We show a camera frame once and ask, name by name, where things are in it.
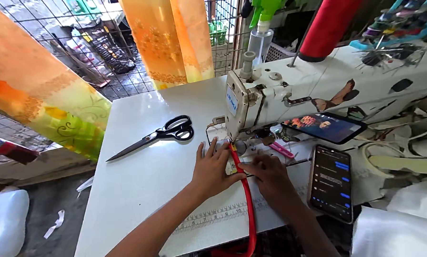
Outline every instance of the green basket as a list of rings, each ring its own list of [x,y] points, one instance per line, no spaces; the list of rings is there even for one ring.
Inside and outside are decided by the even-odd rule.
[[[228,27],[221,21],[213,21],[209,22],[209,32],[210,32],[210,45],[222,45],[226,41],[226,32],[228,31]]]

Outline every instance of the red fabric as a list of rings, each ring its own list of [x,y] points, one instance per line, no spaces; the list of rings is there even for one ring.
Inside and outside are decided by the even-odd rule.
[[[234,164],[236,165],[237,172],[245,173],[243,169],[239,168],[238,164],[240,163],[239,157],[237,156],[236,151],[233,150],[232,145],[228,145],[231,150],[231,156],[233,157]],[[250,187],[248,185],[247,178],[240,180],[244,187],[245,198],[247,199],[247,210],[248,210],[248,220],[249,220],[249,241],[248,248],[245,253],[236,254],[228,253],[219,249],[213,249],[210,253],[212,257],[250,257],[255,251],[256,246],[256,225],[255,225],[255,210],[253,209],[253,200],[251,198]]]
[[[0,155],[7,155],[12,150],[17,148],[17,146],[18,145],[14,144],[12,142],[8,142],[8,141],[4,142],[4,144],[0,146]]]
[[[330,55],[361,3],[362,0],[323,0],[302,43],[301,53],[318,58]]]

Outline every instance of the white fabric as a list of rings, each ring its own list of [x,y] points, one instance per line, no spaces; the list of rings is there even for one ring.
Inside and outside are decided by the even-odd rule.
[[[85,181],[85,183],[81,184],[78,188],[77,188],[77,192],[79,192],[79,194],[77,195],[77,198],[80,197],[80,193],[85,190],[86,188],[90,187],[93,185],[93,180],[95,179],[94,176],[92,176],[91,178],[89,178],[87,181]]]
[[[58,211],[58,215],[59,215],[59,218],[55,221],[55,225],[50,227],[48,231],[45,233],[45,235],[43,236],[45,239],[47,239],[53,233],[53,231],[59,228],[64,222],[64,210]]]
[[[28,208],[25,190],[0,193],[0,257],[14,257],[20,252]]]
[[[427,180],[400,189],[391,199],[387,210],[427,218]]]
[[[352,257],[427,256],[427,219],[362,207],[355,222]]]

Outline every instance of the black bag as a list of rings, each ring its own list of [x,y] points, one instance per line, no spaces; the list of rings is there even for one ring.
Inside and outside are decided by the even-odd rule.
[[[136,66],[125,52],[115,44],[110,36],[109,29],[102,22],[96,26],[77,28],[77,30],[115,73],[127,73]]]

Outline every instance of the yellow tag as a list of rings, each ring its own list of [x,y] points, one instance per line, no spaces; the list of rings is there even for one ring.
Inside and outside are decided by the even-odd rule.
[[[393,28],[389,28],[383,31],[383,34],[393,34],[394,33],[394,29]]]
[[[82,36],[86,40],[86,42],[91,42],[93,40],[93,38],[90,35],[88,35],[88,33],[86,32],[83,32]]]

